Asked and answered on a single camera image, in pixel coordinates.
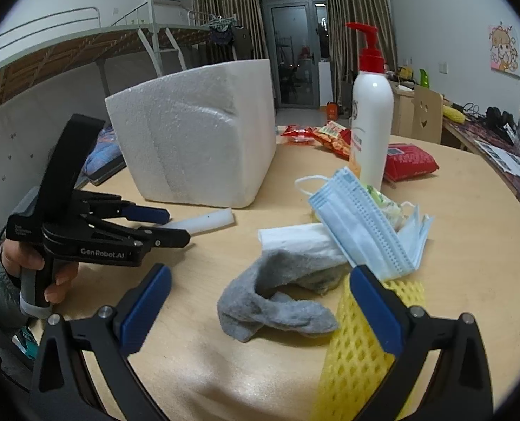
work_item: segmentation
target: door frame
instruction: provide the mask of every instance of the door frame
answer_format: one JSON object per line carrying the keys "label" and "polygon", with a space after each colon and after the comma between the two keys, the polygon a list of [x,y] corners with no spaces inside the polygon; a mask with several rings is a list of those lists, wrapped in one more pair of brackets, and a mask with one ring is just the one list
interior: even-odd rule
{"label": "door frame", "polygon": [[[318,17],[315,3],[325,2],[322,0],[285,0],[274,1],[266,3],[266,0],[261,0],[262,15],[264,19],[264,32],[268,44],[268,55],[270,60],[270,67],[272,69],[273,89],[276,95],[277,108],[305,108],[305,109],[319,109],[320,108],[320,84],[318,63],[321,60],[321,47],[318,39]],[[276,36],[273,26],[272,9],[286,8],[288,6],[304,6],[307,15],[307,33],[308,42],[311,54],[314,55],[314,67],[312,68],[312,105],[310,104],[287,104],[281,103],[281,91],[279,88],[279,70],[277,68],[277,52],[276,52]]]}

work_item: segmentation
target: patterned tablecloth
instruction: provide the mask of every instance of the patterned tablecloth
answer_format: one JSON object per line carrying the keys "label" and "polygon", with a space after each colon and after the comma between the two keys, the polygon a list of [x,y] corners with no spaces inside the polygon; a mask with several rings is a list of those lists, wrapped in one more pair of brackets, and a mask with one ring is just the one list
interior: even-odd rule
{"label": "patterned tablecloth", "polygon": [[[489,157],[488,153],[484,152],[482,148],[476,144],[475,140],[489,143],[493,146],[499,147],[500,149],[504,149],[505,151],[514,154],[513,147],[509,145],[507,142],[503,141],[500,137],[494,134],[492,131],[484,128],[480,123],[478,123],[478,119],[472,118],[472,120],[466,120],[465,123],[459,125],[458,123],[453,122],[449,119],[444,119],[447,125],[463,134],[481,153],[484,154],[486,158]],[[520,177],[517,177],[513,174],[505,172],[495,167],[501,175],[503,175],[517,190],[518,195],[520,196]]]}

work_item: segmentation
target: white foam box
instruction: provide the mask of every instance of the white foam box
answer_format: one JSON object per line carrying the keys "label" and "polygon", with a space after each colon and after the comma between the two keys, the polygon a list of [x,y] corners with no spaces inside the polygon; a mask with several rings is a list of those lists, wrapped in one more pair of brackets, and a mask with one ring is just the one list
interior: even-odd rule
{"label": "white foam box", "polygon": [[106,98],[144,198],[242,208],[276,151],[269,60],[189,69]]}

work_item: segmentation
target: human hand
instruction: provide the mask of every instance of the human hand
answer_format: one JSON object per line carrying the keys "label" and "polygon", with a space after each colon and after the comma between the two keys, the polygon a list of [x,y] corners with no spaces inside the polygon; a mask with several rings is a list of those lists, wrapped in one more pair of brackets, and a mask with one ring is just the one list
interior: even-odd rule
{"label": "human hand", "polygon": [[[20,277],[22,268],[41,270],[44,259],[31,245],[6,239],[1,246],[2,266],[13,277]],[[71,283],[78,274],[78,263],[68,263],[61,267],[55,275],[55,283],[49,285],[44,292],[45,300],[60,303],[71,289]]]}

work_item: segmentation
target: brown striped curtain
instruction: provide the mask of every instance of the brown striped curtain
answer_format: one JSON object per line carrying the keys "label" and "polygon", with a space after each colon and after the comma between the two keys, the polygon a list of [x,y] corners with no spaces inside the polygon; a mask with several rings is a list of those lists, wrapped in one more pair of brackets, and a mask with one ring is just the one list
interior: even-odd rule
{"label": "brown striped curtain", "polygon": [[[226,18],[236,14],[238,23],[250,31],[254,58],[268,57],[260,0],[193,0],[193,8]],[[217,57],[214,61],[232,60],[228,49],[215,49],[213,46],[208,47],[208,56]]]}
{"label": "brown striped curtain", "polygon": [[388,69],[396,70],[396,39],[387,0],[326,0],[328,39],[334,100],[342,102],[341,82],[349,71],[357,76],[359,52],[365,37],[345,26],[346,22],[361,22],[379,29],[379,48]]}

